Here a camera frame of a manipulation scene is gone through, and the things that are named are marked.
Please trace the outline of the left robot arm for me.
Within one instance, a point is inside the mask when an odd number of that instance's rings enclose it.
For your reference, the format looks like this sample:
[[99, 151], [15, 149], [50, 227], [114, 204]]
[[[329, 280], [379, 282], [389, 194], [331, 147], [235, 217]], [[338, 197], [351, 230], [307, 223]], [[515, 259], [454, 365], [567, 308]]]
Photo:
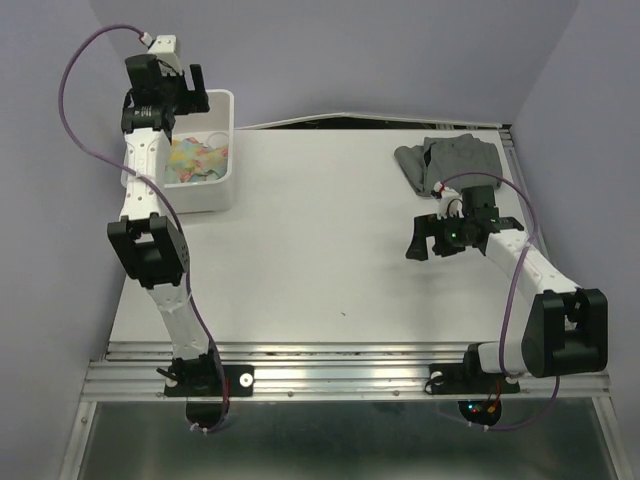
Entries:
[[227, 397], [217, 347], [193, 300], [183, 228], [164, 193], [176, 117], [209, 110], [202, 69], [191, 65], [194, 85], [189, 87], [184, 74], [156, 54], [129, 57], [125, 66], [131, 82], [121, 118], [126, 192], [107, 236], [126, 274], [153, 299], [169, 333], [173, 358], [159, 372], [168, 395]]

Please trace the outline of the floral pastel skirt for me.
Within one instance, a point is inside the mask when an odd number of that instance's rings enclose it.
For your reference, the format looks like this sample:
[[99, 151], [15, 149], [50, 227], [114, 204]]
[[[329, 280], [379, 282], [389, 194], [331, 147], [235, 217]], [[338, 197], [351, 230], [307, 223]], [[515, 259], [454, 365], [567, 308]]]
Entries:
[[229, 137], [214, 132], [204, 140], [174, 139], [165, 168], [166, 184], [199, 183], [222, 179], [228, 171]]

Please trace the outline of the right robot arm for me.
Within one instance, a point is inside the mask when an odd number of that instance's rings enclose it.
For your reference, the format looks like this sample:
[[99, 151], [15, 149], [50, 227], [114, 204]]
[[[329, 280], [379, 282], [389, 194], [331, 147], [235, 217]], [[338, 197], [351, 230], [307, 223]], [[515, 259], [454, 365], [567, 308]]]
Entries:
[[608, 301], [562, 274], [532, 243], [514, 217], [500, 214], [490, 186], [461, 192], [436, 183], [433, 214], [414, 220], [409, 260], [449, 257], [478, 250], [509, 279], [507, 300], [521, 296], [530, 307], [516, 339], [501, 328], [495, 342], [472, 344], [460, 366], [463, 384], [482, 390], [496, 374], [536, 378], [603, 371], [608, 363]]

